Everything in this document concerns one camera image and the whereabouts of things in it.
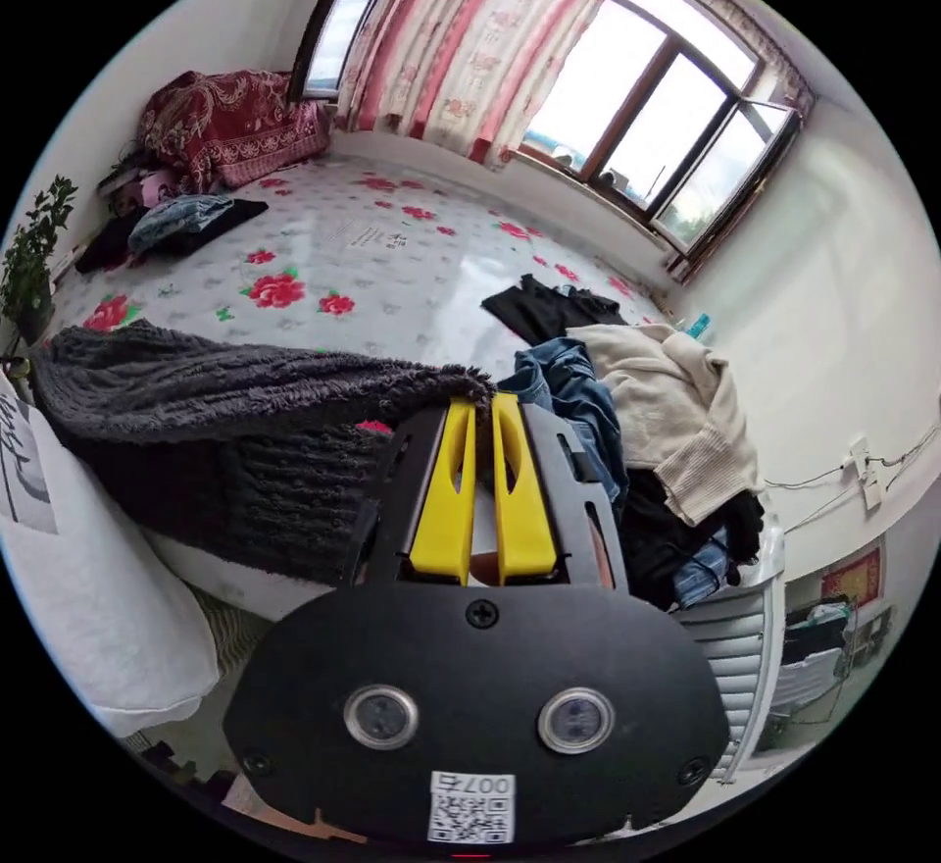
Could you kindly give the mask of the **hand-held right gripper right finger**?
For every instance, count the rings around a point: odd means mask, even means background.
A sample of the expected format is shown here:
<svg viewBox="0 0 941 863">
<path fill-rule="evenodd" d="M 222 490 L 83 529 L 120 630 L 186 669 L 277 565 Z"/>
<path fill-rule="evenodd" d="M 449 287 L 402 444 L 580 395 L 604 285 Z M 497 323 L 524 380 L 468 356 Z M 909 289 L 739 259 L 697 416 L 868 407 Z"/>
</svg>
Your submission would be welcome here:
<svg viewBox="0 0 941 863">
<path fill-rule="evenodd" d="M 497 393 L 491 419 L 499 584 L 547 578 L 557 550 L 518 399 Z"/>
</svg>

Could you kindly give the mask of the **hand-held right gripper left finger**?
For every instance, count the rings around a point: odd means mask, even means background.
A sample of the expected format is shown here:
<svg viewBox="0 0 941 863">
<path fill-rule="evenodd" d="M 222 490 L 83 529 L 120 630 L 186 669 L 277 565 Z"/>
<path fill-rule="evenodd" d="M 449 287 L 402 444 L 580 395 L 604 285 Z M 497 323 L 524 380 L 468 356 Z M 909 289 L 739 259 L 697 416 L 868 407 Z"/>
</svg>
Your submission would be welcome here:
<svg viewBox="0 0 941 863">
<path fill-rule="evenodd" d="M 466 585 L 474 527 L 476 414 L 454 400 L 446 412 L 409 553 L 414 573 Z"/>
</svg>

